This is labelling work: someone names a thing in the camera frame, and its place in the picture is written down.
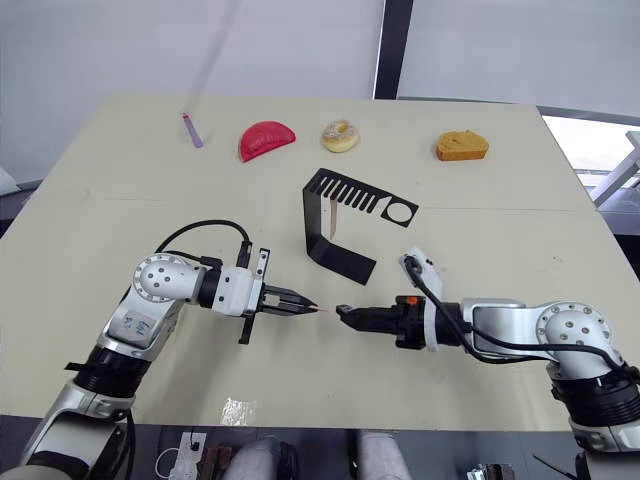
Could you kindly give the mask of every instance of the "black comb-shaped object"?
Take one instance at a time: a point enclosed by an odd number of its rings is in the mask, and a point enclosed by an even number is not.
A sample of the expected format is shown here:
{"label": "black comb-shaped object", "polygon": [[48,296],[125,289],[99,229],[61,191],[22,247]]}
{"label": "black comb-shaped object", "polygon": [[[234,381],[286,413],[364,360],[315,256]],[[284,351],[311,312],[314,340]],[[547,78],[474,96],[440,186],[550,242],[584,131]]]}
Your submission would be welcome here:
{"label": "black comb-shaped object", "polygon": [[[366,211],[367,214],[373,212],[380,200],[388,198],[387,205],[380,216],[405,228],[413,220],[418,205],[325,168],[318,170],[302,189],[307,255],[317,264],[366,285],[376,261],[335,245],[322,236],[321,197],[357,208],[362,212]],[[398,203],[410,210],[411,215],[407,220],[399,221],[389,216],[389,207]]]}

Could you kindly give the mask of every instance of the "beige tabletop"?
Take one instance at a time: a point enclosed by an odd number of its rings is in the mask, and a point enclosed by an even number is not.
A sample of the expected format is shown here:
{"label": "beige tabletop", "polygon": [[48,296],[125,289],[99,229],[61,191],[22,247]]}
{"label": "beige tabletop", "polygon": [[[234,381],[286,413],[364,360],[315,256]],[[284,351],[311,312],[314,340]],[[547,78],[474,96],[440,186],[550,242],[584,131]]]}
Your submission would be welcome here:
{"label": "beige tabletop", "polygon": [[[0,240],[3,413],[42,416],[71,377],[63,366],[84,361],[136,263],[205,218],[243,225],[255,247],[272,250],[267,282],[328,311],[261,314],[242,346],[241,319],[185,307],[138,391],[138,422],[217,424],[231,399],[250,405],[247,421],[260,426],[566,430],[543,362],[489,366],[460,349],[400,350],[391,336],[339,322],[337,304],[384,306],[416,292],[397,263],[414,245],[436,263],[445,300],[589,303],[640,363],[638,281],[534,107],[206,97],[195,121],[207,143],[196,150],[178,116],[183,101],[105,105]],[[335,155],[319,136],[339,118],[362,139]],[[260,120],[282,121],[297,140],[242,164],[238,138]],[[437,160],[433,143],[451,129],[484,135],[487,157]],[[339,209],[334,241],[378,260],[366,287],[306,255],[301,190],[320,167],[420,205],[407,229]],[[174,246],[232,262],[238,241],[208,228]]]}

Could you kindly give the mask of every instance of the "white wall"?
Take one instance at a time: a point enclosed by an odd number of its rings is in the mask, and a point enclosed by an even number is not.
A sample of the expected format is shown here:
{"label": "white wall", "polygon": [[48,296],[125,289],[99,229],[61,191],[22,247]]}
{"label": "white wall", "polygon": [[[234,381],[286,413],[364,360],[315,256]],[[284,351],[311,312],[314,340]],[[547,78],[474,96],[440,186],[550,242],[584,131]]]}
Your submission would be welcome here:
{"label": "white wall", "polygon": [[398,94],[640,116],[638,0],[416,0]]}
{"label": "white wall", "polygon": [[[207,92],[370,98],[382,0],[238,2]],[[187,93],[225,0],[0,0],[0,166],[42,178],[116,92]]]}

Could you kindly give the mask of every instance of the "purple marker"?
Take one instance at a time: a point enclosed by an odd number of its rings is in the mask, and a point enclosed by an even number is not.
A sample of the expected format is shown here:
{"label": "purple marker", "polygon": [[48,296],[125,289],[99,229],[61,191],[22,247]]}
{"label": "purple marker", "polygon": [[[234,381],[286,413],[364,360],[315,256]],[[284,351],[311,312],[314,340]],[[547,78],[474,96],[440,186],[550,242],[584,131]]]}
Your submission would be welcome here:
{"label": "purple marker", "polygon": [[187,126],[187,131],[191,136],[193,146],[196,148],[202,148],[204,144],[202,143],[202,140],[200,140],[200,136],[198,135],[198,132],[196,132],[196,128],[193,126],[193,122],[191,121],[191,117],[189,116],[189,114],[183,113],[182,119],[184,120],[184,124]]}

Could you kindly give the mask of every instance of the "power outlet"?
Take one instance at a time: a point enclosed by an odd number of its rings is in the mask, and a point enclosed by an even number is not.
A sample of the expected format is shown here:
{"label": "power outlet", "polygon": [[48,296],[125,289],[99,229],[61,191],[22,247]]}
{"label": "power outlet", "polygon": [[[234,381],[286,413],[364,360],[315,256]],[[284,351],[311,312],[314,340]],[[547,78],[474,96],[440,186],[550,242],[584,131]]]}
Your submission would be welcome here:
{"label": "power outlet", "polygon": [[[197,464],[202,460],[206,439],[206,433],[182,432],[182,440],[180,440],[180,447],[178,447],[178,457],[169,473],[169,480],[196,480],[198,477]],[[192,449],[192,444],[194,446],[197,445],[198,448]]]}

